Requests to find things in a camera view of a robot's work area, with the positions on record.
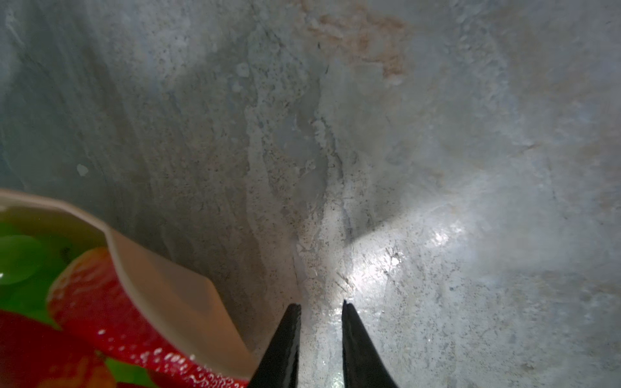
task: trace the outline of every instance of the rust stain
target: rust stain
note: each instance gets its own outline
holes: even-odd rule
[[[322,12],[311,0],[299,2],[302,31],[319,41],[324,55],[338,55],[349,63],[377,63],[385,79],[400,83],[405,73],[405,44],[412,35],[410,26],[354,2],[343,2],[339,16]]]

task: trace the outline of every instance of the strawberry illustration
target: strawberry illustration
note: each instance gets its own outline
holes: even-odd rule
[[[0,387],[114,388],[95,349],[35,320],[0,311]]]
[[[104,354],[163,373],[186,387],[247,385],[200,367],[166,341],[123,290],[107,248],[85,252],[60,274],[50,287],[47,309],[64,330]]]

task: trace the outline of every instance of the dirt speck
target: dirt speck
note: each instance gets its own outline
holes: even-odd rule
[[[385,79],[400,83],[404,47],[413,32],[405,22],[348,1],[338,12],[322,12],[321,6],[311,7],[309,0],[302,0],[301,10],[302,32],[320,43],[324,55],[340,56],[349,63],[377,63]]]

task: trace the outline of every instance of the gray metal surface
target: gray metal surface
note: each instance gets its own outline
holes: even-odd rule
[[[259,357],[352,301],[401,387],[618,387],[621,3],[2,0],[3,187],[209,276]]]

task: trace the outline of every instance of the fruit image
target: fruit image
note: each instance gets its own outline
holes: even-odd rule
[[[0,386],[7,388],[114,388],[95,349],[67,333],[0,311]]]
[[[0,285],[14,284],[31,277],[41,268],[46,251],[30,236],[0,237]]]
[[[76,258],[50,287],[50,316],[63,330],[119,361],[160,372],[187,387],[245,387],[202,368],[164,339],[133,305],[107,248]]]

